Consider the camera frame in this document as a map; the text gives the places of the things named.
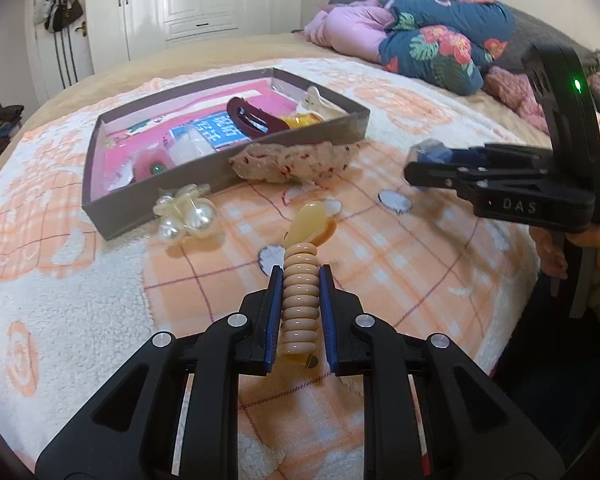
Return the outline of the person's right hand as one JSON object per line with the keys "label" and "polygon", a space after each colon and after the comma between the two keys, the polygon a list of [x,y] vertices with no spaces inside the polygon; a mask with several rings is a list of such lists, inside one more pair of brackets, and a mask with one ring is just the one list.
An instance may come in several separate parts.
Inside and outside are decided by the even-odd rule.
{"label": "person's right hand", "polygon": [[588,304],[600,309],[600,226],[579,234],[566,234],[558,245],[546,229],[530,226],[529,234],[540,257],[542,271],[552,278],[568,278],[571,269],[590,274]]}

